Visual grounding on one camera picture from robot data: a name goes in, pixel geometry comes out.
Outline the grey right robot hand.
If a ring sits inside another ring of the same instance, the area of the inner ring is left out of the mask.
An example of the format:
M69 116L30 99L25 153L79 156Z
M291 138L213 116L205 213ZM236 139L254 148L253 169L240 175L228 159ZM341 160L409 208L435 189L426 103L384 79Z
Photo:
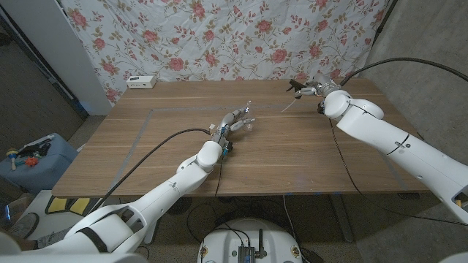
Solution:
M300 99L302 96L326 97L328 94L340 90L341 86L332 79L322 74L316 74L305 83L294 88L294 97Z

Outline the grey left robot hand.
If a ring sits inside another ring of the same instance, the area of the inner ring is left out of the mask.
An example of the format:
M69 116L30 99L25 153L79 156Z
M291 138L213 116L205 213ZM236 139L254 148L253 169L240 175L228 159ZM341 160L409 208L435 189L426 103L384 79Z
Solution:
M220 147L219 157L224 153L229 145L228 135L232 132L238 131L242 127L251 125L255 121L255 117L250 115L249 106L239 108L226 114L221 120L220 124L212 134L212 141Z

